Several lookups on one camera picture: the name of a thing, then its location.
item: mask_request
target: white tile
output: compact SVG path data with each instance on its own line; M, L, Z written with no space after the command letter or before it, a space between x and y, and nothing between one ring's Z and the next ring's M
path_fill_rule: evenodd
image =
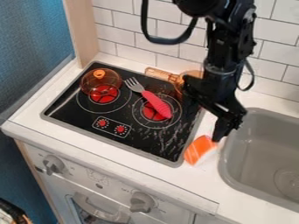
M299 47L265 41L261 49L261 59L299 67Z
M299 85L299 67L289 66L283 77L283 81Z
M287 67L286 65L266 61L263 59L249 58L248 61L253 67L256 75L277 81L280 81L282 79L284 71ZM249 74L246 68L244 69L244 73Z
M112 11L94 7L94 22L102 25L113 25Z
M167 54L170 56L178 56L178 45L156 45L150 43L143 34L136 33L136 46L144 50L155 53Z
M189 70L201 70L201 64L198 62L191 62L162 54L157 55L156 66L174 74L180 74Z
M173 24L158 20L157 36L161 38L173 39L179 37L186 29L186 25ZM195 28L186 43L203 46L205 43L205 30Z
M202 63L206 57L206 49L201 46L181 44L179 57Z
M134 47L117 44L117 55L128 60L134 60L150 66L156 65L156 54Z
M255 39L254 41L256 43L256 46L254 47L254 53L252 55L250 55L250 57L258 58L260 55L260 52L261 52L261 46L262 46L263 40Z
M240 85L242 87L245 87L250 80L251 77L249 75L242 75ZM255 84L252 90L254 92L263 93L266 95L273 95L299 102L299 87L278 80L269 80L262 77L256 77Z
M99 43L100 52L116 55L115 43L110 42L110 41L106 41L106 40L103 40L103 39L99 39L98 43Z
M109 10L133 13L132 0L93 0L93 5Z
M121 13L118 11L114 11L113 16L115 21L115 27L130 30L133 32L142 32L139 16ZM155 19L149 18L148 31L150 35L156 35Z
M99 39L105 39L128 46L134 45L134 33L132 31L124 31L102 24L97 24L96 30Z
M299 24L299 1L277 0L272 19Z
M255 0L256 13L259 18L270 18L275 0Z
M254 37L294 45L299 35L299 25L257 18Z
M141 14L142 0L134 0L134 13ZM149 18L158 18L170 22L180 23L182 12L173 3L149 0Z
M189 25L190 22L191 22L191 19L192 19L192 17L189 17L188 15L186 15L186 14L183 13L182 24L183 25ZM203 17L200 17L198 19L198 23L197 23L196 26L205 29L206 28L206 21L205 21L205 19Z

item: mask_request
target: oven door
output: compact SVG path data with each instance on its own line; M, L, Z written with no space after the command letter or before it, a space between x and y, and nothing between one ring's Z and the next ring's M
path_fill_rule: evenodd
M126 205L56 174L48 176L40 169L39 174L65 224L171 224L131 213Z

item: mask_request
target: blue wall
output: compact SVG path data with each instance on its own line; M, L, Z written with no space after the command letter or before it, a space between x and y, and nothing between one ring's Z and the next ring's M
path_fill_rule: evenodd
M0 112L72 52L62 0L1 0Z
M62 0L0 1L0 112L73 54ZM56 220L12 139L0 133L0 198L34 223Z

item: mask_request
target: black cable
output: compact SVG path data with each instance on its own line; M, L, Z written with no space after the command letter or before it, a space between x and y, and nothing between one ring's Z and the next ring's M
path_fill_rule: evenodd
M244 62L246 68L248 69L249 73L251 74L252 76L252 79L251 79L251 82L249 83L249 85L245 88L241 88L239 86L239 83L237 83L237 87L240 91L243 91L243 92L246 92L248 91L249 89L251 89L253 86L254 86L254 83L255 83L255 73L254 73L254 70L253 68L251 67L250 63L248 62L247 59L245 59L245 62Z
M142 25L143 34L148 41L159 45L177 45L185 42L192 35L192 31L198 22L197 18L193 18L189 24L189 27L178 38L152 37L149 35L148 32L148 10L149 10L149 0L143 0L142 11L141 11L141 25Z

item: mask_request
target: orange lid handle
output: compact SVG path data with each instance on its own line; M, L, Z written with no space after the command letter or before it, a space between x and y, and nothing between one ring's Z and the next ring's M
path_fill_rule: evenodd
M104 78L105 74L106 74L106 72L104 70L101 70L101 69L94 71L94 77L97 78L97 79Z

